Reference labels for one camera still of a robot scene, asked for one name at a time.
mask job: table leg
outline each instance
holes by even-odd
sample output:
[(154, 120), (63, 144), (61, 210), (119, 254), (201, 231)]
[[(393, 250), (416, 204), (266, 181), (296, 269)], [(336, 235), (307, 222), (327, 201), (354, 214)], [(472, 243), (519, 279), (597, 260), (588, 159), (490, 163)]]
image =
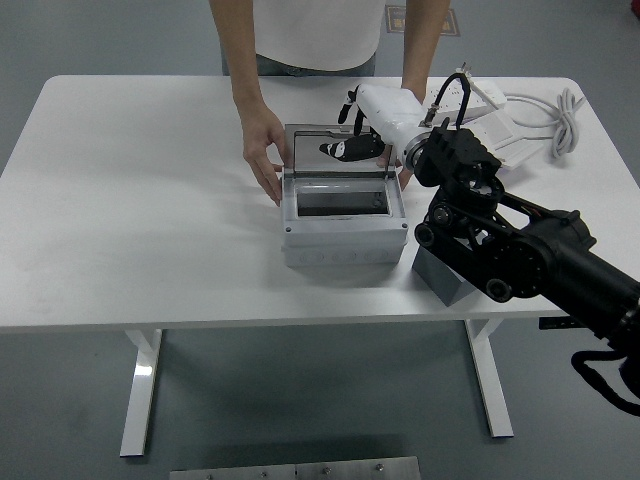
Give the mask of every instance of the table leg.
[(128, 330), (126, 334), (138, 347), (138, 358), (122, 435), (121, 457), (144, 455), (162, 330)]
[(502, 393), (500, 377), (493, 358), (489, 335), (498, 328), (502, 319), (465, 320), (467, 336), (473, 353), (484, 408), (492, 437), (513, 437), (507, 403)]

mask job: robotic arm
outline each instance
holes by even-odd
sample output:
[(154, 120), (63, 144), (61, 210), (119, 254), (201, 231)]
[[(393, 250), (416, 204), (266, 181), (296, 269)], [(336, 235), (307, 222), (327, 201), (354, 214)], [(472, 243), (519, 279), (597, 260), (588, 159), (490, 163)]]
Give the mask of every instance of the robotic arm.
[[(465, 93), (456, 128), (450, 129), (448, 120), (433, 128), (439, 100), (456, 79)], [(376, 152), (384, 144), (395, 146), (420, 184), (438, 187), (415, 229), (421, 247), (496, 302), (543, 295), (598, 338), (606, 338), (612, 351), (579, 352), (572, 364), (616, 407), (640, 416), (640, 405), (620, 398), (585, 363), (626, 358), (621, 377), (640, 398), (640, 283), (589, 251), (596, 240), (578, 211), (550, 211), (505, 192), (495, 176), (500, 161), (470, 130), (460, 128), (470, 95), (466, 80), (464, 72), (449, 77), (426, 117), (408, 90), (360, 85), (350, 92), (339, 121), (345, 121), (356, 103), (356, 131), (366, 116), (373, 133), (347, 140), (341, 148), (325, 145), (321, 150), (350, 161), (360, 159), (355, 157), (371, 145)], [(332, 151), (340, 151), (342, 158)], [(512, 226), (497, 212), (498, 205), (525, 215), (528, 224)]]

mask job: gray block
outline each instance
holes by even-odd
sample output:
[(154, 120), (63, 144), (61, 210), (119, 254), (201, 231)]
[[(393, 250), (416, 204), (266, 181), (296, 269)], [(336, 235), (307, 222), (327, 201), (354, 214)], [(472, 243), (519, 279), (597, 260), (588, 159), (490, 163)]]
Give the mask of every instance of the gray block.
[(476, 290), (424, 247), (418, 249), (412, 268), (447, 307)]

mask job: concrete floor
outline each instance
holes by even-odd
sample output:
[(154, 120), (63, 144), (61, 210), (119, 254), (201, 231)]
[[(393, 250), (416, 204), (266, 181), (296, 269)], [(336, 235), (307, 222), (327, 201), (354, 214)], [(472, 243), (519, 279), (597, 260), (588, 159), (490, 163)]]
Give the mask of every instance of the concrete floor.
[[(638, 182), (640, 21), (629, 3), (453, 0), (461, 36), (442, 38), (432, 74), (467, 61), (477, 76), (573, 78)], [(402, 35), (383, 30), (377, 74), (400, 75), (401, 53)], [(54, 75), (219, 73), (204, 0), (0, 0), (0, 167)], [(569, 364), (603, 346), (590, 332), (541, 332), (531, 319), (492, 339), (512, 439), (489, 436), (460, 322), (169, 331), (148, 453), (125, 460), (136, 355), (125, 335), (2, 335), (0, 478), (163, 479), (404, 455), (425, 480), (639, 477), (640, 421)]]

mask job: white t-shirt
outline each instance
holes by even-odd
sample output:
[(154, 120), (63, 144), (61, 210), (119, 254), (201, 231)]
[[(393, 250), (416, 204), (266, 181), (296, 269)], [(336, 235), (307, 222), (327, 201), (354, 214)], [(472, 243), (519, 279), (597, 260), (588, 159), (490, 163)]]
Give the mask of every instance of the white t-shirt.
[(287, 65), (345, 70), (378, 48), (385, 0), (254, 0), (256, 53)]

